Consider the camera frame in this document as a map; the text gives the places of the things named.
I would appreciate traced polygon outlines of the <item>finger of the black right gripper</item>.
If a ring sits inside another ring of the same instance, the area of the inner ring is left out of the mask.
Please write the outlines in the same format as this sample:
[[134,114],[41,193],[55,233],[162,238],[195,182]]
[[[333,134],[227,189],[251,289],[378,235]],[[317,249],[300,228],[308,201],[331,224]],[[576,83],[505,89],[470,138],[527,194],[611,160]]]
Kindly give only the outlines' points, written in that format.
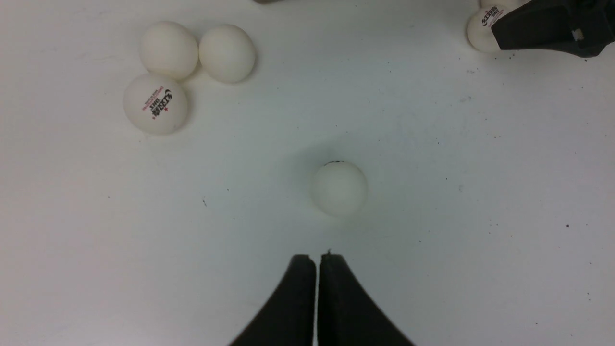
[[544,49],[597,57],[615,40],[613,0],[532,0],[492,26],[501,50]]

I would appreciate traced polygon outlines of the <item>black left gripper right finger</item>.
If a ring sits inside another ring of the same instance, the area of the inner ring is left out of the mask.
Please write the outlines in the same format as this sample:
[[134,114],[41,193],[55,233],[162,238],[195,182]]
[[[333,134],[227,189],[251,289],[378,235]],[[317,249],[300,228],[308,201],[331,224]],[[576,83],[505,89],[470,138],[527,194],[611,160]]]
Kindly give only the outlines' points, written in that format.
[[321,256],[319,346],[412,346],[363,289],[344,257]]

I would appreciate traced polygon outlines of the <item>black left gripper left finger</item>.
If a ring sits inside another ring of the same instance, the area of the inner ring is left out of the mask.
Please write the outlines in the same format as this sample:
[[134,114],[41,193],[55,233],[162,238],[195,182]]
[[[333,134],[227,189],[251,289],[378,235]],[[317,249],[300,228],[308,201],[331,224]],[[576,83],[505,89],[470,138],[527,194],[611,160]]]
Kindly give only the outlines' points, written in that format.
[[292,256],[278,286],[232,346],[311,346],[317,269],[308,255]]

